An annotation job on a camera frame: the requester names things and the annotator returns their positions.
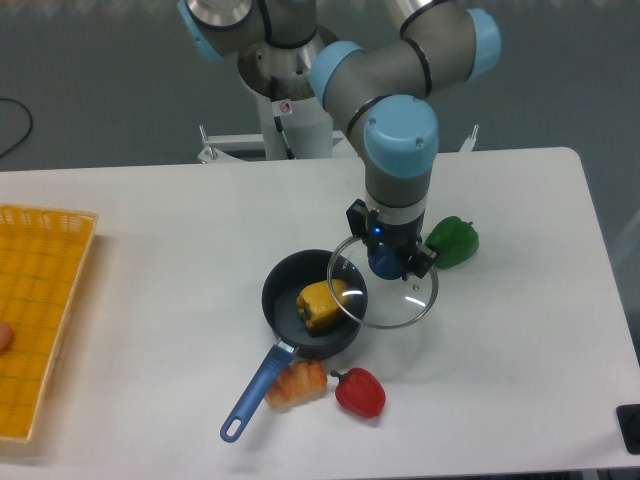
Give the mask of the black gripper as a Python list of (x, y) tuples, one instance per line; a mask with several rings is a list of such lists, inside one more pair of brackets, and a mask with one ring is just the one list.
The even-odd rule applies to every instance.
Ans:
[(346, 210), (346, 217), (351, 234), (366, 245), (369, 257), (386, 246), (401, 259), (403, 279), (422, 279), (434, 266), (438, 253), (419, 242), (423, 214), (409, 223), (385, 223), (377, 211), (367, 208), (364, 200), (356, 199)]

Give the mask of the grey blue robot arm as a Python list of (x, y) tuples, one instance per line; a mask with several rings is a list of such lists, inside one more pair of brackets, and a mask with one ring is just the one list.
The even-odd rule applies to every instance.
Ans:
[(325, 158), (340, 130), (365, 166), (364, 200), (347, 213), (385, 280), (423, 276), (438, 251), (421, 243), (439, 150), (436, 91), (491, 70), (502, 42), (494, 18), (453, 1), (390, 1), (398, 39), (375, 51), (340, 40), (312, 1), (181, 1), (201, 55), (235, 54), (259, 111), (268, 159)]

